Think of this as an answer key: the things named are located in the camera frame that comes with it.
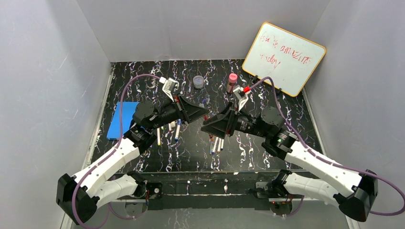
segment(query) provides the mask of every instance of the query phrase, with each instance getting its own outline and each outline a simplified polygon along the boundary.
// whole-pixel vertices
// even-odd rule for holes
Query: blue book
[[[123,102],[122,106],[122,134],[129,130],[131,124],[132,115],[137,108],[138,102]],[[113,115],[113,120],[107,132],[108,140],[117,140],[119,138],[119,109],[121,102],[118,102],[117,107]]]

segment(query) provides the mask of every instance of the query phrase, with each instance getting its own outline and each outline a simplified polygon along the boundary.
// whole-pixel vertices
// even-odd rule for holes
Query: whiteboard frame
[[[315,44],[315,45],[317,45],[317,46],[323,48],[324,51],[325,51],[325,52],[323,53],[323,55],[321,56],[321,58],[319,59],[318,63],[315,65],[314,69],[312,69],[312,72],[308,75],[307,79],[305,80],[305,83],[302,85],[301,89],[298,91],[298,93],[297,93],[296,95],[292,95],[292,94],[290,94],[290,93],[288,93],[288,92],[285,92],[285,91],[281,88],[281,91],[284,92],[285,94],[288,94],[288,95],[291,96],[291,97],[296,97],[297,95],[299,95],[300,92],[302,92],[302,88],[304,88],[304,86],[305,86],[305,84],[307,83],[308,79],[312,76],[312,74],[314,73],[315,69],[316,69],[317,66],[319,65],[320,61],[322,61],[323,57],[324,57],[325,54],[326,54],[326,48],[325,48],[324,46],[320,45],[320,44],[317,44],[317,43],[315,43],[315,42],[312,42],[312,41],[310,41],[310,40],[308,40],[308,39],[305,39],[305,38],[303,38],[303,37],[301,37],[301,36],[298,36],[298,35],[296,35],[296,34],[294,34],[294,33],[291,33],[291,32],[289,32],[289,31],[287,31],[287,30],[285,30],[285,29],[282,29],[282,28],[280,28],[280,27],[278,27],[278,26],[276,26],[276,25],[273,25],[273,24],[271,24],[271,23],[269,23],[269,22],[265,22],[265,23],[262,24],[262,26],[260,26],[259,32],[257,32],[257,35],[256,35],[256,37],[255,37],[255,39],[254,39],[254,41],[253,41],[253,44],[252,44],[252,46],[250,46],[249,52],[247,53],[246,58],[245,58],[245,60],[243,61],[243,64],[242,64],[242,69],[243,69],[243,71],[245,71],[245,72],[251,74],[252,76],[256,76],[256,74],[254,74],[254,73],[252,73],[252,72],[249,72],[249,71],[246,71],[246,70],[245,70],[245,63],[246,63],[247,58],[249,57],[250,51],[252,50],[253,46],[254,46],[255,43],[256,43],[257,37],[259,36],[259,34],[260,34],[260,32],[261,32],[263,26],[266,25],[266,24],[268,24],[268,25],[270,25],[270,26],[273,26],[273,27],[275,27],[275,28],[277,28],[277,29],[280,29],[280,30],[282,30],[282,31],[284,31],[284,32],[287,32],[287,33],[289,33],[289,34],[291,34],[291,35],[294,35],[294,36],[296,36],[296,37],[298,37],[298,38],[301,38],[301,39],[303,39],[303,40],[306,40],[306,41],[308,41],[308,42],[310,42],[310,43],[312,43],[312,44]],[[265,80],[264,82],[267,83],[267,84],[269,84],[269,85],[271,85],[271,83],[268,82],[268,80]]]

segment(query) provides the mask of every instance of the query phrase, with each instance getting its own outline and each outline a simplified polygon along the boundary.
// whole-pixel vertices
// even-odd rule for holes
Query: gray floor
[[[113,208],[125,216],[124,203],[113,203]],[[97,226],[106,216],[103,206],[88,221]],[[110,214],[103,229],[348,229],[345,216],[333,206],[320,201],[305,201],[299,213],[282,219],[270,211],[262,213],[253,209],[167,209],[147,211],[137,220],[124,220]]]

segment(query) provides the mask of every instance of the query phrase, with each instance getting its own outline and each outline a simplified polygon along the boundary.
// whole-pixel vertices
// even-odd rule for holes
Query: robotic arm
[[[122,196],[142,198],[151,189],[152,196],[149,198],[161,197],[161,191],[153,191],[161,190],[161,185],[147,183],[137,172],[129,172],[117,180],[108,181],[126,163],[143,154],[153,144],[157,139],[154,129],[178,119],[184,124],[191,123],[209,113],[208,109],[190,103],[179,94],[173,98],[171,92],[177,84],[175,80],[161,77],[160,82],[164,83],[163,91],[170,100],[161,107],[155,107],[152,101],[139,103],[132,116],[130,129],[124,133],[119,146],[118,143],[115,144],[97,161],[73,176],[64,174],[59,178],[56,203],[76,224],[78,222],[72,208],[73,192],[79,181],[94,166],[96,168],[82,182],[75,198],[76,211],[82,222],[88,221],[102,205]]]
[[[285,120],[275,107],[264,108],[257,117],[247,114],[243,106],[249,93],[250,90],[244,91],[236,86],[234,94],[239,99],[238,106],[234,107],[229,103],[219,114],[205,120],[201,130],[222,139],[232,136],[235,130],[263,137],[265,140],[262,147],[270,155],[298,165],[319,178],[302,177],[291,171],[281,170],[275,179],[260,190],[261,196],[304,195],[332,204],[346,216],[365,222],[377,196],[377,179],[335,167],[332,163],[339,163],[311,149],[316,157],[325,159],[330,164],[317,159],[298,141],[296,135],[282,128]]]

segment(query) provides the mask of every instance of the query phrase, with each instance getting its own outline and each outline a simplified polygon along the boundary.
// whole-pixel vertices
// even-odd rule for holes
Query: black marble table
[[[132,77],[143,73],[166,78],[172,77],[180,83],[178,92],[181,91],[189,101],[200,103],[204,98],[209,99],[209,103],[205,107],[210,109],[209,116],[212,116],[222,111],[227,102],[235,101],[233,96],[228,95],[225,91],[225,84],[230,73],[236,73],[239,76],[239,85],[243,87],[252,85],[253,77],[242,70],[242,63],[243,60],[116,63],[92,162],[115,144],[115,141],[107,140],[107,131],[123,87]],[[192,78],[196,75],[201,75],[205,79],[206,85],[202,90],[193,88]],[[158,84],[155,79],[141,78],[132,84],[125,101],[151,100],[159,106],[166,98],[161,87],[161,84]],[[300,93],[297,97],[281,94],[279,102],[284,115],[300,131],[306,143],[321,152],[303,94]],[[275,101],[271,86],[264,83],[253,91],[245,108],[256,115],[266,106],[275,106]],[[232,137],[225,139],[224,150],[220,154],[211,155],[209,136],[200,130],[202,124],[203,119],[200,119],[188,126],[182,126],[178,142],[174,141],[174,133],[169,133],[165,126],[165,129],[161,131],[162,145],[158,146],[155,142],[146,153],[128,163],[120,172],[126,173],[131,170],[139,172],[239,172],[299,169],[296,165],[291,165],[266,153],[261,147],[263,138],[238,131],[235,131]]]

